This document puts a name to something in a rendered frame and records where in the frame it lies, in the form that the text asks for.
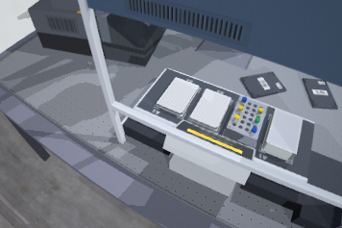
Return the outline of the grey perforated base plate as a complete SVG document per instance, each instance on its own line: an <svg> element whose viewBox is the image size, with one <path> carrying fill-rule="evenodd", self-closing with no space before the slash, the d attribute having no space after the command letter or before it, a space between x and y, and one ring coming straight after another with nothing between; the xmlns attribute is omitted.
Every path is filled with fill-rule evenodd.
<svg viewBox="0 0 342 228"><path fill-rule="evenodd" d="M169 169L173 153L125 135L120 143L93 57L31 39L0 61L0 85L96 152L155 188L231 228L304 228L293 211L241 189L229 196Z"/></svg>

